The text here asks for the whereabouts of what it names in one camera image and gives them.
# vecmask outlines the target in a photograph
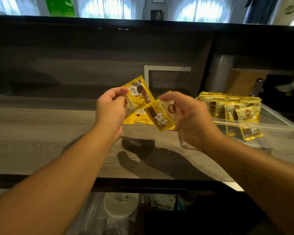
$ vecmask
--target hand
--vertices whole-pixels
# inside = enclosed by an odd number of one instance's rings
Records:
[[[121,124],[125,119],[124,97],[129,91],[127,87],[116,87],[107,90],[97,100],[95,126],[115,135],[117,140],[122,133]]]
[[[194,98],[180,92],[167,92],[159,99],[174,101],[176,109],[176,126],[174,131],[187,143],[204,151],[205,145],[219,140],[223,136],[216,124],[212,121],[211,114],[205,102],[196,101]]]

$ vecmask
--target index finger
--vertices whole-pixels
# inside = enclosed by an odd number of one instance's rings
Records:
[[[127,87],[115,87],[107,90],[102,96],[99,98],[104,101],[113,101],[119,96],[126,94],[129,91]]]
[[[190,110],[195,104],[194,98],[184,95],[178,91],[167,92],[159,96],[159,99],[164,102],[174,101],[174,103],[180,105],[183,110]]]

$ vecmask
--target person's left hand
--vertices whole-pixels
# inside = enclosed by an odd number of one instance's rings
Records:
[[[105,128],[118,139],[122,133],[121,124],[125,119],[124,94],[129,91],[127,87],[116,87],[107,90],[97,100],[95,126]]]

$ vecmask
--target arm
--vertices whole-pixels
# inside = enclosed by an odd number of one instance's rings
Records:
[[[204,102],[179,92],[160,99],[175,101],[175,131],[217,162],[283,231],[294,234],[294,164],[222,134]]]
[[[59,158],[0,196],[0,234],[66,232],[110,147],[121,135],[125,109],[124,98],[118,95],[127,91],[115,88],[102,95],[97,101],[96,123],[89,132]]]

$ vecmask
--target forearm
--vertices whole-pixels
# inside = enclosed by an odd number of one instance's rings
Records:
[[[205,144],[216,161],[284,231],[294,233],[294,164],[225,135]]]
[[[0,234],[63,234],[113,144],[113,137],[103,132],[92,129],[62,156],[0,196]]]

